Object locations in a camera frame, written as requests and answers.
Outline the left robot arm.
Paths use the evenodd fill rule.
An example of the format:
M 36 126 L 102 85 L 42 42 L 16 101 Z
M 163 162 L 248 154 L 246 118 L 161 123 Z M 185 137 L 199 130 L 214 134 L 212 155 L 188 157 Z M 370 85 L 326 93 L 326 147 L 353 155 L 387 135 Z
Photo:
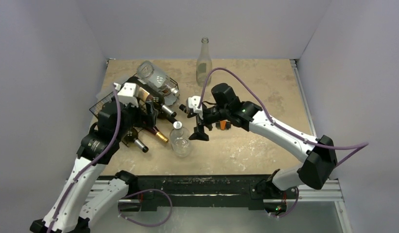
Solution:
M 89 129 L 77 151 L 72 172 L 53 205 L 43 217 L 32 222 L 33 233 L 88 233 L 96 221 L 117 201 L 138 193 L 137 176 L 120 171 L 108 186 L 86 202 L 95 181 L 119 150 L 120 142 L 133 127 L 151 124 L 149 115 L 119 101 L 103 104 L 97 122 Z

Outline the clear round bottle silver cap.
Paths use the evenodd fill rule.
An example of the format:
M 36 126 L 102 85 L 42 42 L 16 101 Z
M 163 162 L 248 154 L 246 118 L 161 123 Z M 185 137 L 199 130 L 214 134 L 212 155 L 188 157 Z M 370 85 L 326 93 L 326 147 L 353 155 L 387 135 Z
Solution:
M 178 157 L 183 158 L 190 155 L 192 146 L 189 136 L 189 130 L 183 126 L 181 121 L 173 123 L 173 129 L 170 132 L 170 143 Z

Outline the dark green bottle silver foil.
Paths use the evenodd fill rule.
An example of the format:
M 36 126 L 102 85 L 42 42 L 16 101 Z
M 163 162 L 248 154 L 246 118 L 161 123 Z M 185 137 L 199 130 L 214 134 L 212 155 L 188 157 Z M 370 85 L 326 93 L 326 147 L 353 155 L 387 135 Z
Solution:
M 136 76 L 130 77 L 127 81 L 130 83 L 135 83 L 139 87 L 137 98 L 140 101 L 151 101 L 155 109 L 161 110 L 171 117 L 176 116 L 176 112 L 165 104 L 164 97 L 150 87 L 150 85 L 148 85 L 146 82 L 137 78 Z

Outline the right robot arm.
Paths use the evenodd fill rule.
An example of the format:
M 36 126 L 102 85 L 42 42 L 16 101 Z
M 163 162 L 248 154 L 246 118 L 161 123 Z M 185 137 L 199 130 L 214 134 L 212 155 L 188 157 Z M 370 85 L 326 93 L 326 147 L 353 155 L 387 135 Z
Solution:
M 226 83 L 214 86 L 211 93 L 216 103 L 210 108 L 200 103 L 199 96 L 189 97 L 186 104 L 179 105 L 179 109 L 189 118 L 196 119 L 190 140 L 208 141 L 204 128 L 211 129 L 213 123 L 226 120 L 235 127 L 271 140 L 301 162 L 294 168 L 273 173 L 266 184 L 269 196 L 277 198 L 286 189 L 303 184 L 312 189 L 322 189 L 337 165 L 331 138 L 326 135 L 316 138 L 275 118 L 269 119 L 257 104 L 240 101 L 233 88 Z

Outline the tall clear bottle no cap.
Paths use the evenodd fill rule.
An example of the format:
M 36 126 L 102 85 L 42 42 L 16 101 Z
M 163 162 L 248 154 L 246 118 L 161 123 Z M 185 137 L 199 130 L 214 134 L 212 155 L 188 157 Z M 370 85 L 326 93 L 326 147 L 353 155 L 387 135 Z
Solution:
M 212 70 L 212 60 L 208 49 L 209 39 L 203 37 L 201 43 L 201 51 L 196 62 L 196 82 L 198 86 L 203 86 L 205 84 L 207 76 Z

